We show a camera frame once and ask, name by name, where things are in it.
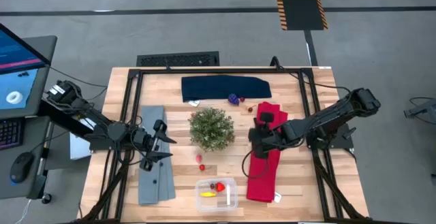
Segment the computer monitor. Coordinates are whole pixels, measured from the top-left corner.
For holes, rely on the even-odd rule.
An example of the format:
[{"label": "computer monitor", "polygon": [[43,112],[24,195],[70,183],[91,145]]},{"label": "computer monitor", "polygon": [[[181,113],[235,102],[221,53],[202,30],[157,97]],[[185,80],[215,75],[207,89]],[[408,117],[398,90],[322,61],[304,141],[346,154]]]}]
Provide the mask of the computer monitor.
[{"label": "computer monitor", "polygon": [[0,23],[0,74],[47,65],[49,60]]}]

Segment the black keyboard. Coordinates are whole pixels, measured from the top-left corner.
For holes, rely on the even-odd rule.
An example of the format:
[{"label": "black keyboard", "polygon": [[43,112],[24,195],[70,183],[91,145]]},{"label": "black keyboard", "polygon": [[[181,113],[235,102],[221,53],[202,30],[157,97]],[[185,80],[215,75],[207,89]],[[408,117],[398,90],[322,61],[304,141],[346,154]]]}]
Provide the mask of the black keyboard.
[{"label": "black keyboard", "polygon": [[0,120],[0,150],[20,146],[23,132],[23,118]]},{"label": "black keyboard", "polygon": [[194,52],[175,54],[140,55],[136,60],[137,67],[189,67],[219,66],[219,53]]}]

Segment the yellow object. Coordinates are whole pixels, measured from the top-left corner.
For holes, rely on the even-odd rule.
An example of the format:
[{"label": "yellow object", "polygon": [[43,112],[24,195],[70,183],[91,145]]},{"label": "yellow object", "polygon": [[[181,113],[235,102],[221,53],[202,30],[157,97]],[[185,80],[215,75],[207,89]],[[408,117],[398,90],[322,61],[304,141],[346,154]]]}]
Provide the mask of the yellow object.
[{"label": "yellow object", "polygon": [[216,196],[216,193],[211,193],[211,192],[206,192],[206,193],[201,193],[200,196],[202,197],[214,197]]}]

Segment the green plant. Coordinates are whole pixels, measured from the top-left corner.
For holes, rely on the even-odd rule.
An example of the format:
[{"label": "green plant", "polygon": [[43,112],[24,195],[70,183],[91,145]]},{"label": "green plant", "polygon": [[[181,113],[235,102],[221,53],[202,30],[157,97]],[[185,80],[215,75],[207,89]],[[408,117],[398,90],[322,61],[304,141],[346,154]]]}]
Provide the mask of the green plant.
[{"label": "green plant", "polygon": [[193,112],[188,121],[191,141],[206,152],[223,150],[234,142],[232,117],[226,116],[222,109],[205,108]]}]

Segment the red cloth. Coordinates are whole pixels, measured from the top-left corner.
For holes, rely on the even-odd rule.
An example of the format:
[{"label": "red cloth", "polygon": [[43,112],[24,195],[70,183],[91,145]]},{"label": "red cloth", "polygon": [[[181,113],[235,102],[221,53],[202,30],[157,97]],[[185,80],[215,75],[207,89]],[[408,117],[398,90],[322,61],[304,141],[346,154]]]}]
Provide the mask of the red cloth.
[{"label": "red cloth", "polygon": [[[270,129],[287,120],[287,113],[280,111],[280,105],[272,105],[268,102],[259,104],[257,114],[259,123],[263,123],[260,121],[260,114],[262,112],[274,114],[274,121],[269,124]],[[251,153],[249,176],[255,177],[261,174],[265,170],[266,160],[268,160],[266,172],[259,178],[248,179],[247,199],[268,203],[274,200],[275,176],[280,160],[280,150],[275,149],[270,151],[267,159],[258,159],[254,153]]]}]

